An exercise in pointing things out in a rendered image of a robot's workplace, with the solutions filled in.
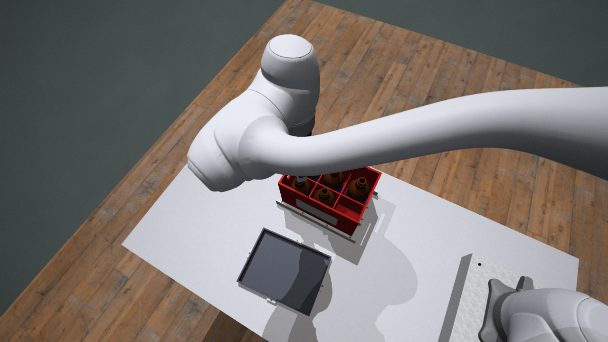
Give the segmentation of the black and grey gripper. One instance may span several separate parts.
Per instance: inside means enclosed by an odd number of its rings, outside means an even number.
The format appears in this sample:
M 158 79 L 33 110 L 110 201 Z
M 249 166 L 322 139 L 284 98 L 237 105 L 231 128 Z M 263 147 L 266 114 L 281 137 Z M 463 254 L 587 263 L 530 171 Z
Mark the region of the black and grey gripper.
M 306 135 L 305 137 L 311 136 L 312 135 L 312 131 Z M 297 177 L 297 182 L 302 182 L 302 181 L 307 181 L 307 177 Z

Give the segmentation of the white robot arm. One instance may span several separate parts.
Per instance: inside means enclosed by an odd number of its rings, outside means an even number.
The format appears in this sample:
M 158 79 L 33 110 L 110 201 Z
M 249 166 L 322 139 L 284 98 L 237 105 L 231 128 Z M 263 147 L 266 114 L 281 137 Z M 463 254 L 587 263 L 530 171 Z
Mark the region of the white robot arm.
M 272 38 L 252 84 L 199 131 L 188 168 L 212 192 L 272 175 L 312 177 L 451 150 L 518 150 L 608 181 L 608 86 L 506 90 L 308 136 L 321 75 L 313 45 Z M 275 116 L 274 116 L 275 115 Z M 608 306 L 562 288 L 488 281 L 481 342 L 608 342 Z

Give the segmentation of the brown glass bottle with blue label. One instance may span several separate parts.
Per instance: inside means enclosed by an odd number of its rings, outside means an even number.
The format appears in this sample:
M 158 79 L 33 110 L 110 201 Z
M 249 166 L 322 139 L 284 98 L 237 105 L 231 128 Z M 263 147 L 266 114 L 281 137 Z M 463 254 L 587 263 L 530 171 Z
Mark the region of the brown glass bottle with blue label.
M 323 175 L 322 185 L 340 193 L 344 183 L 343 172 L 331 173 Z

